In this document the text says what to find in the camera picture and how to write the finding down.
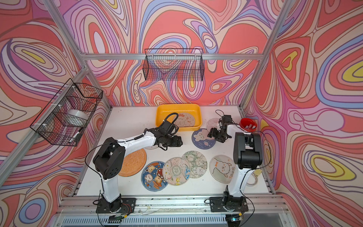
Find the blue bunny planet coaster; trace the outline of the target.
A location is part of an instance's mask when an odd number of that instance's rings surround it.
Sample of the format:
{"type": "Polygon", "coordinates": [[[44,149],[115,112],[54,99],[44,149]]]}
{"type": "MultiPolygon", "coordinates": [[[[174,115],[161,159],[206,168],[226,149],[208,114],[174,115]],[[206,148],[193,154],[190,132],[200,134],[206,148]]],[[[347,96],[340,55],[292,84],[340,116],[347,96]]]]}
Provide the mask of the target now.
{"type": "Polygon", "coordinates": [[[201,128],[194,131],[192,134],[192,142],[199,149],[210,149],[216,141],[213,138],[208,137],[209,131],[205,128],[201,128]]]}

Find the pink checkered bear coaster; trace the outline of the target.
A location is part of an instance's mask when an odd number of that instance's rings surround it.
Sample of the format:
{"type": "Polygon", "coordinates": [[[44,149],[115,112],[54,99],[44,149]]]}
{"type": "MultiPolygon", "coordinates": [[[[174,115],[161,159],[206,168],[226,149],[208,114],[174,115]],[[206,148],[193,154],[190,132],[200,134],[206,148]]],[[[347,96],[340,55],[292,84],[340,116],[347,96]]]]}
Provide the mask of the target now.
{"type": "Polygon", "coordinates": [[[195,125],[195,118],[190,113],[179,113],[174,124],[179,128],[193,127],[195,125]]]}

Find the white doodle pastel coaster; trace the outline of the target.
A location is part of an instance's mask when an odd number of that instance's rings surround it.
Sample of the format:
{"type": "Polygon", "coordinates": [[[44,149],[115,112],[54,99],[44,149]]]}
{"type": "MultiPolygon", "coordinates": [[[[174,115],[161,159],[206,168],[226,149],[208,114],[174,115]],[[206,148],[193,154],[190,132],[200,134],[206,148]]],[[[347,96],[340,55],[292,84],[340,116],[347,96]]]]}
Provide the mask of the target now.
{"type": "Polygon", "coordinates": [[[179,186],[186,183],[190,178],[190,174],[189,163],[181,157],[169,159],[163,167],[163,177],[170,185],[179,186]]]}

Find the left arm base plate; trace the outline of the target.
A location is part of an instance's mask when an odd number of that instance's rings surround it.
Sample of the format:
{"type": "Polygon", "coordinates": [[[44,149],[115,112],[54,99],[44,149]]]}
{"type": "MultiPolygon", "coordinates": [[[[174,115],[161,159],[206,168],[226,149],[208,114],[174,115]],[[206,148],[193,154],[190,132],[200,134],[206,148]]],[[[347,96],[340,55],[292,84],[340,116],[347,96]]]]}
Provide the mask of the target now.
{"type": "Polygon", "coordinates": [[[130,215],[134,212],[136,206],[136,198],[118,198],[113,202],[108,202],[103,196],[93,201],[97,206],[97,214],[122,214],[130,215]]]}

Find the pink unicorn horse coaster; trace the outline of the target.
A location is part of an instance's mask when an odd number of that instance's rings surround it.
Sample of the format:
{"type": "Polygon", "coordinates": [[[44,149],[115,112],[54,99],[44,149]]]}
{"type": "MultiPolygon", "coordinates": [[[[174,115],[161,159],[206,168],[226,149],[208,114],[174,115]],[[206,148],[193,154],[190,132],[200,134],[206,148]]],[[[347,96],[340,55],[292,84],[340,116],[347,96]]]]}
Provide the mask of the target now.
{"type": "Polygon", "coordinates": [[[148,149],[148,150],[153,150],[153,149],[156,149],[156,148],[158,148],[158,145],[145,147],[145,149],[148,149]]]}

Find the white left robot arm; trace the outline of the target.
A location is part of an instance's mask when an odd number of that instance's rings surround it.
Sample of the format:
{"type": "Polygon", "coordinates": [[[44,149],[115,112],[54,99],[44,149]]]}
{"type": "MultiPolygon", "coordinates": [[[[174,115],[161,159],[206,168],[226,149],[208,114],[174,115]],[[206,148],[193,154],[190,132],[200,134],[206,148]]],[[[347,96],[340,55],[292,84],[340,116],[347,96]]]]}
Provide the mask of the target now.
{"type": "Polygon", "coordinates": [[[163,120],[159,127],[145,129],[141,135],[116,140],[106,139],[93,158],[95,170],[101,175],[102,192],[97,213],[119,213],[123,207],[122,196],[118,188],[118,174],[124,158],[140,149],[158,146],[162,150],[169,147],[181,147],[182,139],[177,136],[179,127],[163,120]]]}

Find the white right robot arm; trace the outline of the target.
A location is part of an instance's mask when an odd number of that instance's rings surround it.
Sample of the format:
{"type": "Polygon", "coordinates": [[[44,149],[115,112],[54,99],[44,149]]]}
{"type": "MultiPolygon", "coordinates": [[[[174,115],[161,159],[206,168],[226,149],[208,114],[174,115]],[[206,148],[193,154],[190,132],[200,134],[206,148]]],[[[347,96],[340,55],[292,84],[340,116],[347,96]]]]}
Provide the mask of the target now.
{"type": "Polygon", "coordinates": [[[254,170],[261,167],[263,161],[260,135],[246,132],[234,123],[230,115],[223,115],[219,120],[219,128],[212,128],[208,137],[220,143],[228,139],[234,140],[232,158],[218,155],[209,163],[212,176],[219,182],[227,184],[222,197],[209,199],[211,211],[247,211],[245,188],[249,177],[254,170]]]}

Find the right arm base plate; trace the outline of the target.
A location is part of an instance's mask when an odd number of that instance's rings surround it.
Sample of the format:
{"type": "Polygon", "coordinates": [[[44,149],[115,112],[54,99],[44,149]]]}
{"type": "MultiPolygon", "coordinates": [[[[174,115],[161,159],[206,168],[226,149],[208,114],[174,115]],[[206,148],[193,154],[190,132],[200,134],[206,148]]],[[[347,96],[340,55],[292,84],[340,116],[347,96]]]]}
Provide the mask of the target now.
{"type": "Polygon", "coordinates": [[[241,212],[249,211],[245,197],[210,197],[211,212],[241,212]]]}

